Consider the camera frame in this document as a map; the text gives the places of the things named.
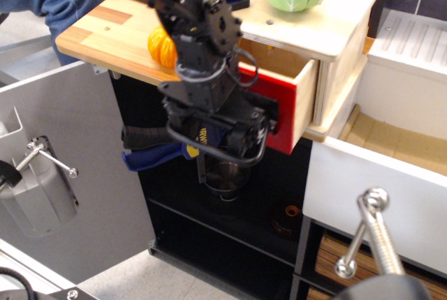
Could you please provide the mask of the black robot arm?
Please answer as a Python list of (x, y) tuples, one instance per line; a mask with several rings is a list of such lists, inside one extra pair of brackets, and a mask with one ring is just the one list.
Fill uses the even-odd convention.
[(226, 0), (137, 0), (156, 11), (177, 50), (178, 82), (163, 82), (166, 129), (174, 139), (222, 160), (257, 163), (278, 120), (275, 100), (243, 81), (241, 20)]

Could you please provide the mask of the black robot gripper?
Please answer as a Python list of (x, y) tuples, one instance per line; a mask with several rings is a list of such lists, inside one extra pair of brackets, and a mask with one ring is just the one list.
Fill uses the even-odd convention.
[(256, 93), (259, 72), (223, 69), (206, 75), (187, 69), (179, 82), (162, 82), (166, 130), (179, 142), (199, 143), (201, 128), (226, 136), (234, 157), (254, 157), (265, 150), (267, 136), (275, 132), (278, 101)]

